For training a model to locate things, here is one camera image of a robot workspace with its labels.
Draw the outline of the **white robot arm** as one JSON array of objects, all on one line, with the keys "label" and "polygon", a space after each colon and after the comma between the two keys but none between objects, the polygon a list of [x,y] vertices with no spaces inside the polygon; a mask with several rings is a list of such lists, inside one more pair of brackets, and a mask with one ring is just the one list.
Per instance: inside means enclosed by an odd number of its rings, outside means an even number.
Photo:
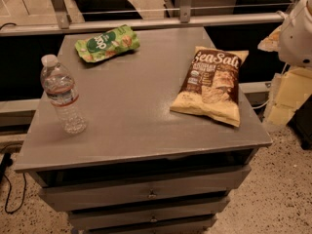
[{"label": "white robot arm", "polygon": [[312,67],[312,0],[300,0],[283,21],[278,56],[289,65]]}]

